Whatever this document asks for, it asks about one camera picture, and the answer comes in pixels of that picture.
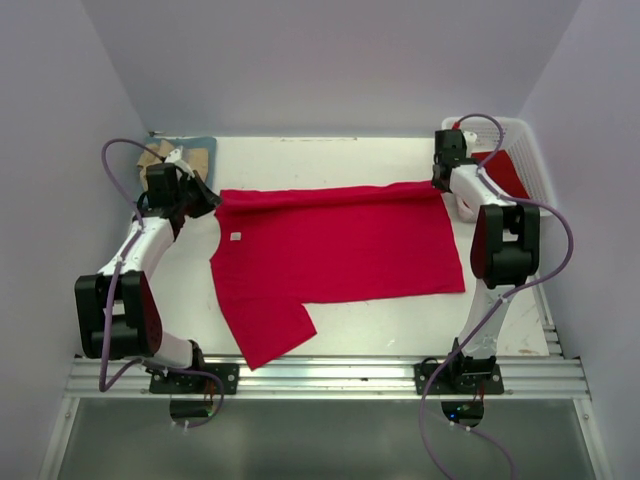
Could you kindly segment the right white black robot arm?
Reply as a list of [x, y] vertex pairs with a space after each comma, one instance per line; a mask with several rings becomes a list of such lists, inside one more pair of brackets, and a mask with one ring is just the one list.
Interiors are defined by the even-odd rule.
[[469, 134], [458, 128], [434, 137], [432, 184], [461, 198], [476, 216], [470, 251], [476, 279], [467, 321], [452, 351], [429, 375], [425, 390], [472, 394], [497, 373], [496, 354], [512, 291], [525, 285], [539, 266], [540, 211], [507, 193], [468, 155]]

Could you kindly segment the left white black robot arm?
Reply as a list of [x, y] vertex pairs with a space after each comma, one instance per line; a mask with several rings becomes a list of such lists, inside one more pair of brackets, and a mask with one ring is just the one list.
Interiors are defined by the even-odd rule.
[[126, 240], [98, 273], [76, 280], [74, 294], [84, 354], [100, 361], [106, 383], [111, 361], [173, 370], [185, 392], [201, 390], [208, 379], [202, 352], [193, 340], [165, 331], [150, 279], [176, 242], [185, 222], [213, 212], [221, 198], [198, 172], [169, 161], [146, 171], [147, 190], [133, 203]]

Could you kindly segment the bright red t shirt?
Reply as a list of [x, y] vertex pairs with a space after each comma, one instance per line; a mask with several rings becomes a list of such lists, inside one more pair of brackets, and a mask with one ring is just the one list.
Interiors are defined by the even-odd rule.
[[251, 369], [311, 339], [307, 305], [458, 294], [464, 277], [428, 181], [221, 194], [211, 257], [222, 315]]

